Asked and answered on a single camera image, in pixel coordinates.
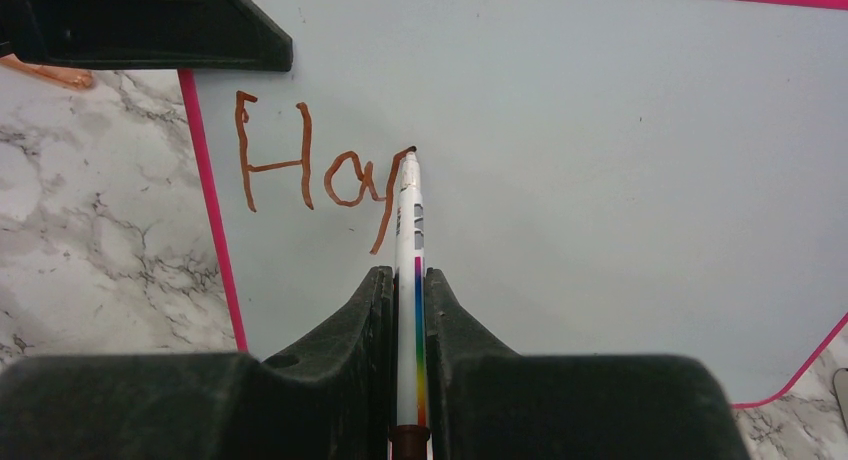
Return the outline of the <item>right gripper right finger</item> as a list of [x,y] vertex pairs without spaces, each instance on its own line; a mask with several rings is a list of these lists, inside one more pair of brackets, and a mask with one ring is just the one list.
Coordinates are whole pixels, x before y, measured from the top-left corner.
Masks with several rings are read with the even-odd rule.
[[745,459],[731,407],[675,355],[521,355],[429,269],[431,425],[438,459]]

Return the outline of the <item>pink framed whiteboard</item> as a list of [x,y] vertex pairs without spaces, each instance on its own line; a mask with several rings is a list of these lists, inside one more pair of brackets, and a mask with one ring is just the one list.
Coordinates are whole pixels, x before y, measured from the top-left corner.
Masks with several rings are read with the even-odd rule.
[[672,353],[784,393],[847,314],[847,0],[253,0],[287,73],[180,77],[238,346],[394,259],[397,162],[524,354]]

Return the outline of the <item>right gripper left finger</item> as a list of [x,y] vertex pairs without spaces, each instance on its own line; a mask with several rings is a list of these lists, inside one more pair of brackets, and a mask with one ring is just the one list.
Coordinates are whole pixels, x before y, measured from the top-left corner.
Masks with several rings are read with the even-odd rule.
[[41,356],[1,376],[5,459],[382,459],[392,272],[266,360]]

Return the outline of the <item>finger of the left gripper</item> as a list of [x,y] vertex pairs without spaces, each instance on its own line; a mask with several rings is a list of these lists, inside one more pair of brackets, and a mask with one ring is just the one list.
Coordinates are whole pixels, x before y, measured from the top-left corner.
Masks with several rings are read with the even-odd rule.
[[288,72],[293,40],[251,0],[1,0],[1,53],[92,70]]

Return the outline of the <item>white whiteboard marker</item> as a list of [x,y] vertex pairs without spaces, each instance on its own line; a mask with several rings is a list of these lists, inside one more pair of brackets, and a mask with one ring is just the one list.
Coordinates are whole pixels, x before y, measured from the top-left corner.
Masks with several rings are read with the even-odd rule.
[[430,438],[423,294],[424,235],[420,165],[414,150],[400,167],[397,192],[394,311],[395,403],[389,430],[393,459],[426,459]]

